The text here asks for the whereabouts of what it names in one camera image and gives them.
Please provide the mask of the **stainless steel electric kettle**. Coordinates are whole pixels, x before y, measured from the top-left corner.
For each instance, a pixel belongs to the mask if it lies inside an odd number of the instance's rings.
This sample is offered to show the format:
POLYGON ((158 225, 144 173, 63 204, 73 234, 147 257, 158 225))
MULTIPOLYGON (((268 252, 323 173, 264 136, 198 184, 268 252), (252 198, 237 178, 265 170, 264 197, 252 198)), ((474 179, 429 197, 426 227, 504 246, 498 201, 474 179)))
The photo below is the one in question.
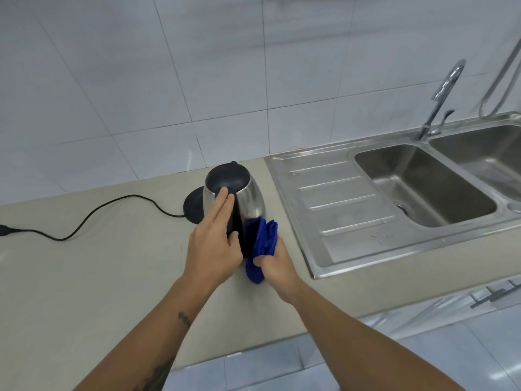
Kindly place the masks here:
POLYGON ((206 176, 202 206, 204 215, 211 209, 222 187, 235 196, 233 210, 227 224, 227 235, 238 232, 242 254, 252 255, 260 217, 266 217, 261 190, 250 171, 235 161, 214 167, 206 176))

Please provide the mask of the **person's right hand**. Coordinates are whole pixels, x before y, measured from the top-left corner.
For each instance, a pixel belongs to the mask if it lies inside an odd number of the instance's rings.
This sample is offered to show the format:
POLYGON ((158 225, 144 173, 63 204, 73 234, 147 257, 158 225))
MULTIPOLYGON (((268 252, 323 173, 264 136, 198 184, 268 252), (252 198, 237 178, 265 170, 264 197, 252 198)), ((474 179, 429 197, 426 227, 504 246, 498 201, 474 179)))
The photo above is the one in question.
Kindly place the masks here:
POLYGON ((265 268, 261 268, 265 279, 286 303, 294 305, 296 296, 304 284, 288 253, 284 240, 278 236, 274 255, 265 268))

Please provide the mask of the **black kettle base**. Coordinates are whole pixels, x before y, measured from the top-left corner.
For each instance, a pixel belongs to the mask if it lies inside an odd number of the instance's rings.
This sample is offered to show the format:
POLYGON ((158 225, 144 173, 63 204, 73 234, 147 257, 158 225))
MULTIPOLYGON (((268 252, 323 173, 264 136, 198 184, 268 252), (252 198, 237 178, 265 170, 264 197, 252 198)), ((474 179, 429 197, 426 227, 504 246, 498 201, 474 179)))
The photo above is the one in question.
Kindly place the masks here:
POLYGON ((198 187, 187 195, 183 203, 185 218, 196 225, 204 218, 203 193, 204 187, 198 187))

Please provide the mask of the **blue cleaning cloth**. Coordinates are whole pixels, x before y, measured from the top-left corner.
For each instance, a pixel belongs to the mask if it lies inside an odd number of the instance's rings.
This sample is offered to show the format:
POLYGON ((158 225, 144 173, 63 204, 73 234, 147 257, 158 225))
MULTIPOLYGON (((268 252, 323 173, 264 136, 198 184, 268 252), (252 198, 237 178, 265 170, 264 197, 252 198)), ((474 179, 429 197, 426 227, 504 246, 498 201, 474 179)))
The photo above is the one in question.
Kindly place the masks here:
POLYGON ((252 218, 245 223, 246 263, 248 279, 258 285, 265 277, 262 269, 253 263, 259 256, 272 256, 278 239, 278 224, 275 220, 266 221, 264 217, 252 218))

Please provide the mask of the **chrome sink faucet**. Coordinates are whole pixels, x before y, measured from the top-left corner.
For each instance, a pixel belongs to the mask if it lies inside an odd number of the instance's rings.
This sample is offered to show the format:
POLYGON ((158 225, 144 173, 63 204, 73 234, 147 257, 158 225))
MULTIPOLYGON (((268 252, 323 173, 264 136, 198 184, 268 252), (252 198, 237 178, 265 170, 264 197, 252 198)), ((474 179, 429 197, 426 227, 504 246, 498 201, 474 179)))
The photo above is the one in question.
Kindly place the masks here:
POLYGON ((431 100, 433 100, 436 105, 433 108, 433 111, 430 113, 426 122, 421 126, 420 131, 414 136, 414 141, 417 143, 422 143, 427 141, 428 138, 434 137, 441 134, 441 130, 446 123, 447 117, 449 117, 455 110, 449 109, 446 111, 442 117, 440 124, 433 129, 433 121, 452 91, 454 85, 458 81, 462 71, 466 65, 466 59, 460 59, 453 68, 449 71, 447 76, 441 82, 440 86, 433 93, 431 100))

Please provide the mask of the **person's left hand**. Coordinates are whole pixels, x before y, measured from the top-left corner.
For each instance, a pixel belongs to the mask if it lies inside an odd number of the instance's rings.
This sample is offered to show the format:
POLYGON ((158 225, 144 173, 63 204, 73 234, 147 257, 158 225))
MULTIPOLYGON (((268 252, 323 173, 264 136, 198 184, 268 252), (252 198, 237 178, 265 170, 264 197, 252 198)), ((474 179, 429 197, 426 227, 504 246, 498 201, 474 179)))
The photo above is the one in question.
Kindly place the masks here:
MULTIPOLYGON (((229 218, 235 196, 229 194, 229 218)), ((242 264, 241 249, 231 249, 227 230, 215 227, 200 229, 200 223, 189 237, 183 277, 196 285, 214 291, 242 264)))

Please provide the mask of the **person's right forearm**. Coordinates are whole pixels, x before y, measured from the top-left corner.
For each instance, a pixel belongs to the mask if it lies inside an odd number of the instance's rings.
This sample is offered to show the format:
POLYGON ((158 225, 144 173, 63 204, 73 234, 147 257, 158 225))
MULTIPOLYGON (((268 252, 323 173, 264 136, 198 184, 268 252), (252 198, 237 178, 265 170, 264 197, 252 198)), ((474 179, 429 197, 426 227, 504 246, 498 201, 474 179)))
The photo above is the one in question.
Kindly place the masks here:
POLYGON ((465 391, 393 339, 349 316, 301 280, 288 302, 344 391, 465 391))

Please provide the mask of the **person's left forearm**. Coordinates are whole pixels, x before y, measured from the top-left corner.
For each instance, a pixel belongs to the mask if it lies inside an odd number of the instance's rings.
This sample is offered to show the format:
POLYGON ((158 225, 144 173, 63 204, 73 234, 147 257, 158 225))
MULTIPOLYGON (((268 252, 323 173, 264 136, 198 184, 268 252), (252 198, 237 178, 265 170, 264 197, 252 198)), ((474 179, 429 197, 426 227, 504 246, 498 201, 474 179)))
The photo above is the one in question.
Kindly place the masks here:
POLYGON ((217 284, 182 276, 73 391, 163 391, 192 323, 217 284))

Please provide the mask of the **stainless steel double sink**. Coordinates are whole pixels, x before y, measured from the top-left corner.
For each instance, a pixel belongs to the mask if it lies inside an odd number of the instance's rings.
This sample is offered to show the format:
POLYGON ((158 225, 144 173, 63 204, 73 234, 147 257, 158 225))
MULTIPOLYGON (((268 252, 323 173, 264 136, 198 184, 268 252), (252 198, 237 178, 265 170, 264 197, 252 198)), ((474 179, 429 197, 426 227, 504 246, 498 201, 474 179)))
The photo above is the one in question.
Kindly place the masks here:
POLYGON ((314 279, 521 227, 521 113, 265 157, 314 279))

